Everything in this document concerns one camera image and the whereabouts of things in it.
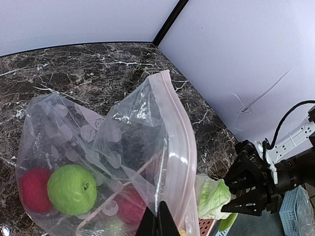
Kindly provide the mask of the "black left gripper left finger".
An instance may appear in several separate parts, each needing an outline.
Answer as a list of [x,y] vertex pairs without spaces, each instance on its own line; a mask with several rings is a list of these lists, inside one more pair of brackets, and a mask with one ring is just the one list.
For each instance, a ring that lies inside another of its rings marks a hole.
[[151,212],[151,210],[146,207],[142,220],[136,231],[135,236],[155,236],[157,232],[157,218]]

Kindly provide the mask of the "clear zip top bag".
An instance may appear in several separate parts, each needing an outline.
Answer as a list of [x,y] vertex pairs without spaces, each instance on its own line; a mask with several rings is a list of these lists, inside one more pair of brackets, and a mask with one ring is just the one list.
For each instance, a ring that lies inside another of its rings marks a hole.
[[139,227],[117,215],[114,198],[133,186],[158,216],[165,201],[181,236],[197,236],[194,181],[197,150],[188,115],[168,70],[148,76],[105,116],[58,94],[33,98],[26,111],[16,179],[33,168],[51,174],[80,165],[96,181],[97,199],[85,214],[68,215],[52,206],[27,215],[51,236],[134,236]]

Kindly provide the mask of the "green apple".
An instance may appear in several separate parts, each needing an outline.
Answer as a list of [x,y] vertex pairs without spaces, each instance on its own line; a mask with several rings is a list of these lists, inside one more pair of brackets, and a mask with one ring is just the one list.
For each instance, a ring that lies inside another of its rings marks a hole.
[[61,213],[81,215],[95,205],[96,181],[82,166],[65,165],[51,174],[47,193],[52,206]]

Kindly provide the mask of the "pale green cabbage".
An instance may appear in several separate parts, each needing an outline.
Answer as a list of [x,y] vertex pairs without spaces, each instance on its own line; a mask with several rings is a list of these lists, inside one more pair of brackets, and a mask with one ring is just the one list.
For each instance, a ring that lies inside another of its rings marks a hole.
[[231,201],[230,190],[223,179],[213,180],[197,174],[194,188],[199,219],[222,220],[230,215],[221,212],[222,207]]

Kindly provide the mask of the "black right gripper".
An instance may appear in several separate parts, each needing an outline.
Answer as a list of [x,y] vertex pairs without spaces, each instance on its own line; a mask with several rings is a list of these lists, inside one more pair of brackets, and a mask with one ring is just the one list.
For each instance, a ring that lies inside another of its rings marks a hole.
[[223,205],[221,212],[261,216],[264,210],[275,213],[279,196],[275,190],[268,165],[248,140],[235,146],[237,158],[224,177],[232,194],[250,189],[249,192]]

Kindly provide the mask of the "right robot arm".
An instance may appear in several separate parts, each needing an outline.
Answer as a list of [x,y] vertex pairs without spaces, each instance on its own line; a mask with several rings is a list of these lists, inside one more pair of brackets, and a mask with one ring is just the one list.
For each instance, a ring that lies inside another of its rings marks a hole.
[[277,139],[286,118],[298,107],[314,104],[306,100],[294,105],[280,120],[273,140],[235,145],[236,159],[224,177],[225,184],[237,197],[225,204],[221,211],[261,216],[264,210],[278,209],[279,196],[305,183],[315,184],[315,148],[293,156],[288,154],[304,142],[315,143],[315,109],[286,136]]

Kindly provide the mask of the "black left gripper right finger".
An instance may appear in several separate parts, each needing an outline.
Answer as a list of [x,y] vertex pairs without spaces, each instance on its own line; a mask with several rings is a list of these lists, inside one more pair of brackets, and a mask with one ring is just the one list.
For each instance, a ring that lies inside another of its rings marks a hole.
[[169,211],[167,203],[161,201],[159,203],[157,213],[157,236],[180,236],[177,226]]

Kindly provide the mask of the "red ball fruit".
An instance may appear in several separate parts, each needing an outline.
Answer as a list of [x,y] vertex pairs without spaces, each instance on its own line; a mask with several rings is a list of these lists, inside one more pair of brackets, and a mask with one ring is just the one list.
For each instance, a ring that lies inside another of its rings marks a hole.
[[44,168],[33,168],[19,180],[22,202],[32,212],[47,213],[52,209],[48,197],[47,183],[51,171]]

